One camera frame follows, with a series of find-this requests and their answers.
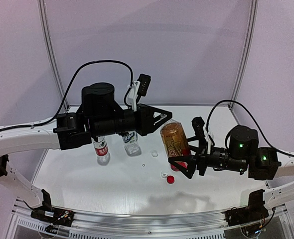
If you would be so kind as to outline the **amber tea bottle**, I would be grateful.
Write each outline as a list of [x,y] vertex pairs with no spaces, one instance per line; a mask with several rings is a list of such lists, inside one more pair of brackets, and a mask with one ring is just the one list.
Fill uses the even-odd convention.
[[168,157],[191,154],[183,126],[180,122],[170,119],[161,127],[160,135]]

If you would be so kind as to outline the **clear bottle green blue label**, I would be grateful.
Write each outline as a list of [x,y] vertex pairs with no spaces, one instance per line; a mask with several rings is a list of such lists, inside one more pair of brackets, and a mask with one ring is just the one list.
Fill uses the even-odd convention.
[[128,156],[138,156],[142,153],[139,146],[138,134],[135,131],[122,136],[124,149]]

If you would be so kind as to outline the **red bottle cap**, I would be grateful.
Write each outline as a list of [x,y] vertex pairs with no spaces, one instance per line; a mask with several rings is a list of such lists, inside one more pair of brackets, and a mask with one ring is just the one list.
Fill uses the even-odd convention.
[[173,184],[175,182],[175,178],[172,175],[168,175],[166,177],[166,181],[168,184]]

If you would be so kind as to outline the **white tea bottle cap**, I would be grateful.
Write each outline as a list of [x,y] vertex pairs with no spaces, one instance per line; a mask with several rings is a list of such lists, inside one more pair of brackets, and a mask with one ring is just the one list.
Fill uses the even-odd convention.
[[165,179],[168,177],[168,174],[166,172],[161,172],[161,177]]

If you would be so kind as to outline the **blue white bottle cap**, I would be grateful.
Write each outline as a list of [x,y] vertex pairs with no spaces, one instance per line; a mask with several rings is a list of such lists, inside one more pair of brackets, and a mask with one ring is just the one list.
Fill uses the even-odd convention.
[[158,152],[156,150],[152,150],[150,154],[152,157],[158,157]]

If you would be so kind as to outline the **clear bottle red label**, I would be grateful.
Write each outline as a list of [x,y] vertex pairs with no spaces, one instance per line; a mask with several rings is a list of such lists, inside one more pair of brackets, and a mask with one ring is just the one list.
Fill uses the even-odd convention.
[[106,166],[110,162],[110,152],[104,136],[92,138],[92,144],[97,155],[97,162],[101,166]]

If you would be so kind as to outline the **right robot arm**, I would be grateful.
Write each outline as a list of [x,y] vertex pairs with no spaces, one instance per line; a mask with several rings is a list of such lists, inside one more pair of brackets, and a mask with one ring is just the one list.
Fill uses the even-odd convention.
[[[188,141],[198,141],[192,146],[194,155],[170,157],[169,163],[191,179],[198,171],[203,176],[208,167],[214,170],[247,173],[255,180],[273,180],[283,176],[294,176],[294,154],[283,152],[275,147],[259,147],[258,132],[247,126],[237,125],[225,139],[226,148],[215,147],[213,135],[206,128],[195,127],[195,136]],[[257,197],[267,208],[279,206],[294,200],[294,181],[276,188],[253,192],[249,202]]]

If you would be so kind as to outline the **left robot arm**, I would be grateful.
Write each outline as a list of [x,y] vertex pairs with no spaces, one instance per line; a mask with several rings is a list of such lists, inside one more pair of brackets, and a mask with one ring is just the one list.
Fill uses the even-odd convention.
[[9,164],[11,153],[34,149],[68,150],[91,144],[100,137],[135,131],[141,136],[155,132],[172,113],[139,103],[146,91],[139,82],[130,88],[130,105],[115,101],[115,88],[95,83],[82,89],[82,103],[74,113],[23,125],[0,126],[0,184],[10,189],[33,210],[52,212],[50,195],[35,187]]

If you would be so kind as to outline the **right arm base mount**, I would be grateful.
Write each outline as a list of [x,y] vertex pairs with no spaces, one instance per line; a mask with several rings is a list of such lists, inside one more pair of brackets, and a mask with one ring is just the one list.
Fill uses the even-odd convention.
[[269,210],[265,208],[263,200],[264,189],[249,194],[248,205],[224,212],[228,226],[236,226],[254,221],[259,221],[269,216]]

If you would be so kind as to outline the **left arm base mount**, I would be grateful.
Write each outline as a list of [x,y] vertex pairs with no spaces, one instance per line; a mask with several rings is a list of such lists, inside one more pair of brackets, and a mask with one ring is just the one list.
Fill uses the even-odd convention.
[[32,209],[31,217],[42,222],[49,223],[44,229],[47,233],[57,234],[59,226],[71,227],[75,212],[68,209],[53,207],[48,192],[41,190],[43,201],[40,207]]

